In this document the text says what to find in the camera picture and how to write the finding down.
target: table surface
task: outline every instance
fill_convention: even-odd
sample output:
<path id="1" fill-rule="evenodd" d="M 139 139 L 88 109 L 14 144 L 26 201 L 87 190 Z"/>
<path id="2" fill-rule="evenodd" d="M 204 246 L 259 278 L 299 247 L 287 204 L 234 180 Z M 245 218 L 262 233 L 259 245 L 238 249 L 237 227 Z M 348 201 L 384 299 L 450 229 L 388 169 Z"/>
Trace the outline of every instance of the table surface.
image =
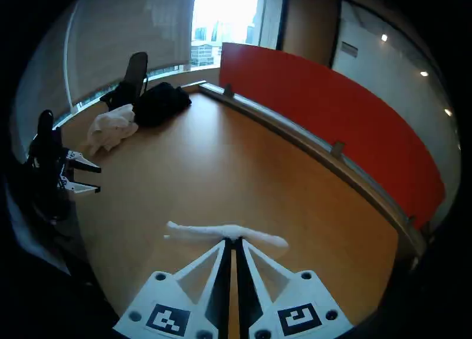
<path id="1" fill-rule="evenodd" d="M 207 250 L 164 240 L 167 221 L 232 223 L 284 237 L 290 250 L 277 261 L 293 272 L 314 270 L 351 323 L 360 323 L 386 288 L 393 227 L 280 136 L 201 93 L 191 99 L 163 126 L 89 157 L 101 174 L 77 172 L 78 181 L 101 185 L 76 204 L 88 258 L 112 307 L 122 315 L 153 271 L 176 272 Z M 230 337 L 238 338 L 235 281 L 231 288 Z"/>

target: white towel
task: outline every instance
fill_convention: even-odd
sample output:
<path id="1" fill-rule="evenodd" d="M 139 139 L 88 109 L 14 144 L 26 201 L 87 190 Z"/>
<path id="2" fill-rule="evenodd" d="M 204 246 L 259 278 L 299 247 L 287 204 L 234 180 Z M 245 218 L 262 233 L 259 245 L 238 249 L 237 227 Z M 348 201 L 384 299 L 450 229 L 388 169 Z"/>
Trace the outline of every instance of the white towel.
<path id="1" fill-rule="evenodd" d="M 209 246 L 217 244 L 223 238 L 236 240 L 242 237 L 273 259 L 284 255 L 289 249 L 289 244 L 282 237 L 272 236 L 236 224 L 197 227 L 181 226 L 169 221 L 167 222 L 167 230 L 169 234 L 164 236 L 165 239 L 184 242 L 208 242 L 210 243 Z"/>
<path id="2" fill-rule="evenodd" d="M 102 146 L 109 151 L 122 139 L 133 135 L 137 131 L 134 119 L 131 104 L 98 115 L 88 129 L 87 144 L 90 145 L 90 154 L 94 155 Z"/>

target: roller shade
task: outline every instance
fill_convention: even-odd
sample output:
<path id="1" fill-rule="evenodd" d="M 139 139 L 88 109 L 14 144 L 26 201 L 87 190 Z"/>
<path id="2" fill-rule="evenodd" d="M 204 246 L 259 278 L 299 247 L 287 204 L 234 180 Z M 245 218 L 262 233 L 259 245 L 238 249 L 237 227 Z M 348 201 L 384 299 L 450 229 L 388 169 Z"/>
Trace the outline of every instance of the roller shade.
<path id="1" fill-rule="evenodd" d="M 71 102 L 123 78 L 129 57 L 148 69 L 190 61 L 194 0 L 79 0 L 67 44 Z"/>
<path id="2" fill-rule="evenodd" d="M 24 161 L 37 132 L 43 110 L 53 112 L 55 120 L 70 113 L 64 85 L 64 40 L 73 7 L 53 23 L 31 57 L 18 85 L 10 116 L 15 155 Z"/>

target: red partition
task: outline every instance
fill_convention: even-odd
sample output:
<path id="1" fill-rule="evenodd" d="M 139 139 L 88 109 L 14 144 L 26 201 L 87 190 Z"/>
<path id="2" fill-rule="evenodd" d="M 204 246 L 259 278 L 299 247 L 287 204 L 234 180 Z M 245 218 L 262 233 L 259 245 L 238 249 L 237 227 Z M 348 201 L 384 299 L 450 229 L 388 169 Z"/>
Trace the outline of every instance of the red partition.
<path id="1" fill-rule="evenodd" d="M 383 100 L 343 75 L 304 58 L 224 43 L 219 84 L 267 106 L 330 144 L 366 171 L 414 225 L 430 220 L 444 185 L 415 132 Z"/>

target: black bag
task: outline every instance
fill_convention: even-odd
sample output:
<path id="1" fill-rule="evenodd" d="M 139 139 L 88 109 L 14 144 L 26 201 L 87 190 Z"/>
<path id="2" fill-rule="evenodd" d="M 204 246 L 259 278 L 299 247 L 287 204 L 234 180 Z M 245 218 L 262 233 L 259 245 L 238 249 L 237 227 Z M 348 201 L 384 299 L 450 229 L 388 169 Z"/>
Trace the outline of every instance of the black bag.
<path id="1" fill-rule="evenodd" d="M 144 92 L 135 103 L 135 122 L 141 127 L 158 126 L 191 103 L 182 88 L 174 88 L 167 82 L 160 83 Z"/>

